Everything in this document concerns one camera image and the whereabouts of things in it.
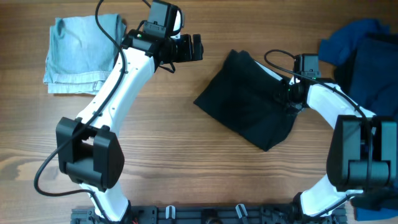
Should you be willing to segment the folded light blue denim garment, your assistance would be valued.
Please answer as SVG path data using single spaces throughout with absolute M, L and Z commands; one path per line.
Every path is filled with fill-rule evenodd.
M 50 94 L 95 95 L 109 77 L 117 54 L 94 16 L 57 17 L 50 27 L 43 83 Z

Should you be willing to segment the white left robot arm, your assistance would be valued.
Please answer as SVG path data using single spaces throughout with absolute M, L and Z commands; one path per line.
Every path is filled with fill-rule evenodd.
M 170 73 L 175 63 L 202 60 L 198 34 L 182 34 L 182 10 L 153 1 L 149 17 L 118 44 L 119 58 L 105 84 L 75 119 L 62 118 L 56 127 L 60 172 L 78 184 L 94 204 L 98 223 L 132 223 L 131 203 L 119 178 L 124 154 L 119 129 L 141 88 L 157 69 Z

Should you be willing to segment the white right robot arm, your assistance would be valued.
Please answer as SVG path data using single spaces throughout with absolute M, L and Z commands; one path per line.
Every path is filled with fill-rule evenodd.
M 295 198 L 295 217 L 329 217 L 354 198 L 392 187 L 397 178 L 397 123 L 366 110 L 320 76 L 316 54 L 295 55 L 289 102 L 317 111 L 333 128 L 326 174 Z

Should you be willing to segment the dark blue garment pile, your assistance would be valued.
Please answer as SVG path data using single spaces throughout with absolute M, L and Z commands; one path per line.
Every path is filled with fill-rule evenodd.
M 342 91 L 361 107 L 397 119 L 397 34 L 378 19 L 349 23 L 320 42 Z

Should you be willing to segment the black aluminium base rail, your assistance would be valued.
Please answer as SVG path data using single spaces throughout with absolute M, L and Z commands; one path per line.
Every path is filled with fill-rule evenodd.
M 127 212 L 125 223 L 148 224 L 206 224 L 206 223 L 330 223 L 347 224 L 346 209 L 342 205 L 331 215 L 320 218 L 300 217 L 296 208 L 289 204 L 268 204 L 247 207 L 238 204 L 234 207 L 156 207 L 134 206 Z

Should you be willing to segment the black shorts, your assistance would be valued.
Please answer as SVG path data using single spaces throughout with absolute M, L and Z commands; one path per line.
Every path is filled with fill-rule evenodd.
M 258 63 L 247 51 L 231 50 L 194 104 L 268 151 L 287 138 L 297 117 L 279 96 L 288 84 L 288 77 Z

